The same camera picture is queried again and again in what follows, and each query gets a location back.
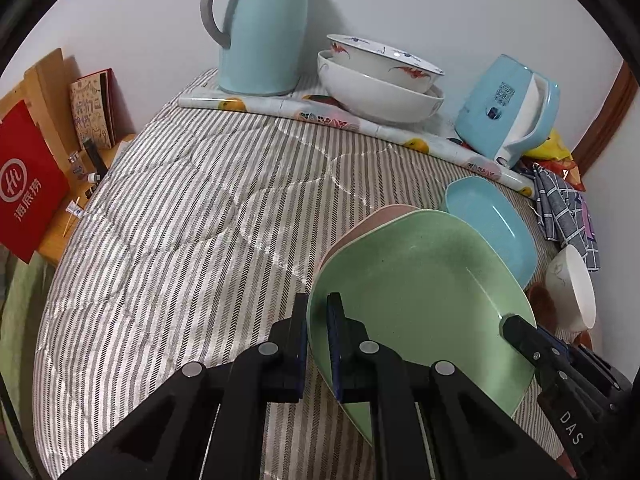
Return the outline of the small brown bowl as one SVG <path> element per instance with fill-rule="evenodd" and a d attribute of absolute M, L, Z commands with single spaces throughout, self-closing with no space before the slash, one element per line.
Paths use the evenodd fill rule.
<path fill-rule="evenodd" d="M 535 283 L 529 286 L 526 296 L 537 324 L 555 335 L 559 330 L 558 310 L 548 289 L 541 283 Z"/>

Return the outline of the white patterned bowl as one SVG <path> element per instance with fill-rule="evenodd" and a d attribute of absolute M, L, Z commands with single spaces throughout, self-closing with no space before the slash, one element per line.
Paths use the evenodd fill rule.
<path fill-rule="evenodd" d="M 564 247 L 549 263 L 544 286 L 564 330 L 582 332 L 596 324 L 597 308 L 590 273 L 578 250 Z"/>

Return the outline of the green square plate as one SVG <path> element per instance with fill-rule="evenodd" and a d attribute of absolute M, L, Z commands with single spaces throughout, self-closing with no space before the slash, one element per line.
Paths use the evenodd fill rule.
<path fill-rule="evenodd" d="M 446 212 L 417 210 L 329 258 L 307 307 L 310 350 L 327 384 L 332 292 L 371 339 L 409 362 L 453 362 L 506 414 L 515 414 L 534 369 L 501 337 L 500 323 L 510 314 L 529 323 L 535 318 L 518 281 L 472 226 Z"/>

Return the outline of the blue square plate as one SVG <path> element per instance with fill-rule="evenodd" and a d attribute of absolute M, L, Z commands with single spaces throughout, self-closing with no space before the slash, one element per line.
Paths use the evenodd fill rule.
<path fill-rule="evenodd" d="M 537 267 L 535 242 L 521 216 L 495 185 L 480 177 L 448 184 L 442 210 L 479 232 L 525 288 Z"/>

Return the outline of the pink square plate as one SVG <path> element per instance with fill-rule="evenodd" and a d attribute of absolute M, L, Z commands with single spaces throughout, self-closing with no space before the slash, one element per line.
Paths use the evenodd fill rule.
<path fill-rule="evenodd" d="M 384 226 L 384 224 L 391 222 L 405 214 L 417 211 L 418 207 L 407 204 L 391 204 L 378 208 L 369 214 L 366 218 L 355 224 L 350 230 L 348 230 L 343 236 L 341 236 L 324 254 L 314 274 L 319 274 L 324 265 L 331 259 L 331 257 L 342 249 L 344 246 L 356 240 L 358 237 L 367 234 L 367 232 Z"/>

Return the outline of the orange snack bag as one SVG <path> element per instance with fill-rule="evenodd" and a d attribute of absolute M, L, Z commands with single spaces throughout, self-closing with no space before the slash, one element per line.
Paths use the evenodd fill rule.
<path fill-rule="evenodd" d="M 521 163 L 527 169 L 532 169 L 533 166 L 541 166 L 541 168 L 544 168 L 545 170 L 552 172 L 552 174 L 560 177 L 578 192 L 585 192 L 586 190 L 584 182 L 582 182 L 579 167 L 571 157 L 561 160 L 542 160 L 522 157 Z"/>

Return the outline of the striped quilted table cover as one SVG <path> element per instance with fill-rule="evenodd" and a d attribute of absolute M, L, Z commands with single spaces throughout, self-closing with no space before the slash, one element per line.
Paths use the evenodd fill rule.
<path fill-rule="evenodd" d="M 182 364 L 229 362 L 264 340 L 363 218 L 435 208 L 464 176 L 360 134 L 166 103 L 56 267 L 32 386 L 46 471 L 58 478 Z"/>

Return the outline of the yellow chips bag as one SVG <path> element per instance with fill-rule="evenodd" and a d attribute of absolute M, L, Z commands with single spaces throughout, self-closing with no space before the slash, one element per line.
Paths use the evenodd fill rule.
<path fill-rule="evenodd" d="M 552 128 L 547 140 L 536 148 L 524 153 L 526 157 L 537 160 L 563 160 L 571 158 L 570 150 L 565 146 L 558 130 Z"/>

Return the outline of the fruit patterned rolled mat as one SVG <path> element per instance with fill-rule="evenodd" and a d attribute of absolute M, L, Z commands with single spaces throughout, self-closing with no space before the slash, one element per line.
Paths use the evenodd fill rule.
<path fill-rule="evenodd" d="M 223 110 L 286 118 L 318 126 L 335 128 L 370 136 L 410 150 L 430 155 L 488 180 L 498 182 L 530 200 L 536 197 L 535 183 L 517 172 L 503 168 L 488 158 L 441 136 L 428 132 L 412 132 L 392 126 L 382 126 L 357 117 L 341 108 L 308 99 L 280 96 L 234 96 L 213 89 L 198 87 L 178 97 L 178 105 L 200 110 Z"/>

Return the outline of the light blue electric kettle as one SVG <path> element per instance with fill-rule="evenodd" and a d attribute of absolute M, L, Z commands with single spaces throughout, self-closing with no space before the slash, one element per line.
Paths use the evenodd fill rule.
<path fill-rule="evenodd" d="M 556 82 L 503 54 L 465 100 L 454 130 L 474 151 L 511 168 L 547 140 L 559 107 Z"/>

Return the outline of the wooden side shelf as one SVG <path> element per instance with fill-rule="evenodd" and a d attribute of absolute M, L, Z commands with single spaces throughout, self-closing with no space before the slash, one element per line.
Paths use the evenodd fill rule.
<path fill-rule="evenodd" d="M 57 266 L 60 262 L 66 245 L 79 222 L 79 218 L 68 212 L 66 207 L 69 203 L 75 202 L 80 208 L 85 209 L 89 201 L 88 193 L 92 193 L 91 189 L 92 183 L 78 180 L 72 174 L 70 192 L 67 193 L 55 211 L 37 248 L 38 254 L 51 266 Z"/>

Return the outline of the red paper bag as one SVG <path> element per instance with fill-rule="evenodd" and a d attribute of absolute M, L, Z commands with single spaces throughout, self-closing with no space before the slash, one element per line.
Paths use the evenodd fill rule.
<path fill-rule="evenodd" d="M 70 184 L 23 101 L 1 121 L 0 165 L 1 244 L 29 262 Z"/>

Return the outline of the blue patterned porcelain bowl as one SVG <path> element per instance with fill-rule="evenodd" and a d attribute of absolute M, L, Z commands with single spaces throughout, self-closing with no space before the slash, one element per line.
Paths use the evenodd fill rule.
<path fill-rule="evenodd" d="M 335 62 L 398 87 L 425 93 L 445 72 L 399 48 L 357 36 L 326 36 Z"/>

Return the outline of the patterned notebook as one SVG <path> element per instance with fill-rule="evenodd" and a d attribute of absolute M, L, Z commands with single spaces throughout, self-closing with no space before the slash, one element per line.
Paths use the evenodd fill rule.
<path fill-rule="evenodd" d="M 82 76 L 68 86 L 70 111 L 79 144 L 93 140 L 97 148 L 114 148 L 117 133 L 111 68 Z"/>

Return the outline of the brown wooden door frame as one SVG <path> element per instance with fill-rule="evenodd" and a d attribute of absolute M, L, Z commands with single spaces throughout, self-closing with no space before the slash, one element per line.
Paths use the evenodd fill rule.
<path fill-rule="evenodd" d="M 624 61 L 600 112 L 572 151 L 582 176 L 588 172 L 613 139 L 631 107 L 638 89 L 637 79 L 629 64 Z"/>

